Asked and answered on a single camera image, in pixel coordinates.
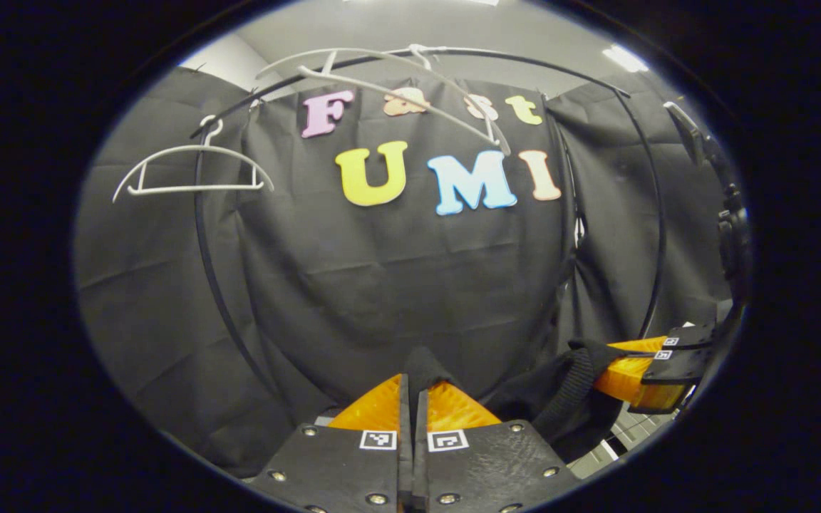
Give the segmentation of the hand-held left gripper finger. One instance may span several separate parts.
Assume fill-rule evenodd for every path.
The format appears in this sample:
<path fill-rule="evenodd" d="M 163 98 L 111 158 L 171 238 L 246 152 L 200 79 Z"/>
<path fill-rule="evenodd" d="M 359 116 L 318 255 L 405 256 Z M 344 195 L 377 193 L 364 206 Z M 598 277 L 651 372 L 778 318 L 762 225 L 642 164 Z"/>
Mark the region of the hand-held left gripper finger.
<path fill-rule="evenodd" d="M 417 512 L 531 512 L 581 480 L 524 420 L 430 429 L 430 393 L 420 392 L 413 453 Z"/>
<path fill-rule="evenodd" d="M 406 375 L 325 423 L 301 423 L 251 488 L 286 512 L 404 512 L 413 487 Z"/>

